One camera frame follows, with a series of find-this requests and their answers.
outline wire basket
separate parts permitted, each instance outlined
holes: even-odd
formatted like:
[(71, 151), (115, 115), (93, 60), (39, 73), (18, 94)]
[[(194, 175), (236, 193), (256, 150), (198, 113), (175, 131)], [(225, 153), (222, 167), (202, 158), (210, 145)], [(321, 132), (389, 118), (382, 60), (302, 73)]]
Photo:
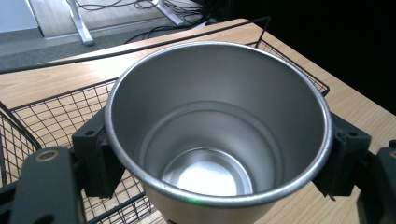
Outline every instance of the wire basket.
[[(267, 51), (302, 71), (326, 95), (329, 87), (304, 70), (279, 50), (262, 39), (248, 43)], [(10, 110), (0, 109), (0, 188), (19, 179), (23, 161), (42, 147), (71, 147), (71, 135), (105, 106), (116, 79), (110, 79), (74, 91), (21, 105)], [(134, 176), (125, 171), (116, 192), (110, 199), (89, 198), (82, 191), (89, 223), (164, 223), (161, 215), (145, 196)]]

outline metal cylinder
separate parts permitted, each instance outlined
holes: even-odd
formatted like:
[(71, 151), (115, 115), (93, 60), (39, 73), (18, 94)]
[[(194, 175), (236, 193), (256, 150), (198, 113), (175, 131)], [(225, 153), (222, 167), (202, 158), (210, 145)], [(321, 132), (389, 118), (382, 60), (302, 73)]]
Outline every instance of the metal cylinder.
[(316, 175), (332, 144), (330, 111), (304, 74), (220, 42), (134, 64), (110, 93), (106, 133), (176, 223), (256, 221)]

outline black plastic bracket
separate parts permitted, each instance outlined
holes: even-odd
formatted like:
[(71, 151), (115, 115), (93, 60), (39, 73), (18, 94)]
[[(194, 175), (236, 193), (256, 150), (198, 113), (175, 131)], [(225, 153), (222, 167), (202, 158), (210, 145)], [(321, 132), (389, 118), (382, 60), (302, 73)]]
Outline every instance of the black plastic bracket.
[(64, 147), (38, 150), (23, 163), (10, 223), (85, 223), (70, 152)]
[(340, 117), (332, 114), (334, 137), (332, 152), (325, 166), (313, 180), (324, 195), (349, 196), (354, 183), (351, 174), (354, 165), (368, 152), (371, 136)]
[(105, 110), (98, 111), (73, 135), (76, 158), (84, 164), (82, 187), (88, 197), (109, 198), (120, 183), (125, 168), (107, 142)]

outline table surface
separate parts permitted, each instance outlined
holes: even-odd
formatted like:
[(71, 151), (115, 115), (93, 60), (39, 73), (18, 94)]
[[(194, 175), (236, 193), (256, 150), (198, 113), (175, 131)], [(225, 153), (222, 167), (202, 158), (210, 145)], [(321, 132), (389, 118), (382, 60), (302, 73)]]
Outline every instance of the table surface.
[[(126, 49), (135, 49), (175, 38), (195, 35), (219, 29), (244, 20), (227, 21), (204, 28), (152, 38), (145, 41), (104, 49), (75, 58), (87, 57)], [(191, 41), (226, 41), (247, 44), (259, 39), (262, 29), (248, 24), (232, 30), (194, 38)], [(388, 140), (396, 139), (396, 117), (370, 101), (324, 69), (310, 62), (274, 36), (266, 33), (264, 40), (297, 64), (318, 77), (330, 87), (326, 101), (330, 110), (341, 118), (372, 136), (370, 150), (376, 153), (388, 146)], [(165, 47), (146, 49), (135, 53), (85, 63), (37, 69), (0, 75), (0, 101), (8, 107), (23, 105), (54, 94), (71, 91), (90, 84), (118, 77), (132, 63)], [(354, 188), (351, 197), (337, 197), (336, 202), (324, 198), (312, 183), (289, 197), (280, 200), (257, 223), (359, 223), (356, 201), (359, 189)]]

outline cable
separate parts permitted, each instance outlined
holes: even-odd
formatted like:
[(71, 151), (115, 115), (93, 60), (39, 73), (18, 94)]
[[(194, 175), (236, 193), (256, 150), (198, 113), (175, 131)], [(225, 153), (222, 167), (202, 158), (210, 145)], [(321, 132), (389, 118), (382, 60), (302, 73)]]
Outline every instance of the cable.
[[(98, 4), (81, 4), (78, 0), (72, 0), (72, 1), (76, 1), (78, 7), (87, 10), (87, 11), (97, 11), (97, 10), (102, 10), (105, 8), (109, 8), (109, 7), (126, 7), (129, 5), (134, 5), (134, 7), (138, 8), (138, 9), (147, 9), (147, 8), (152, 8), (155, 7), (154, 4), (151, 3), (150, 0), (136, 0), (134, 2), (130, 2), (130, 3), (125, 3), (125, 4), (120, 4), (119, 3), (123, 0), (118, 0), (112, 4), (109, 5), (98, 5)], [(143, 6), (141, 5), (142, 2), (148, 2), (150, 3), (149, 7)]]
[[(186, 14), (183, 15), (183, 19), (187, 22), (186, 25), (182, 25), (182, 26), (160, 26), (160, 27), (155, 27), (149, 31), (146, 31), (144, 33), (138, 34), (138, 35), (134, 35), (133, 37), (129, 38), (127, 41), (124, 42), (124, 44), (128, 44), (129, 42), (131, 42), (132, 40), (138, 38), (139, 36), (142, 36), (142, 39), (145, 39), (145, 36), (147, 36), (148, 38), (150, 37), (150, 35), (154, 32), (160, 32), (160, 31), (171, 31), (171, 30), (188, 30), (191, 29), (203, 22), (206, 22), (208, 20), (210, 20), (210, 18), (212, 18), (212, 14), (214, 12), (217, 11), (218, 9), (218, 4), (214, 4), (214, 2), (216, 2), (216, 0), (212, 0), (209, 2), (208, 5), (206, 5), (205, 7), (182, 7), (182, 6), (178, 6), (175, 5), (174, 3), (170, 2), (169, 0), (165, 1), (165, 4), (170, 7), (172, 10), (174, 10), (176, 13), (179, 14)], [(192, 15), (198, 15), (198, 14), (202, 14), (202, 17), (200, 19), (198, 19), (197, 21), (189, 21), (186, 18)]]

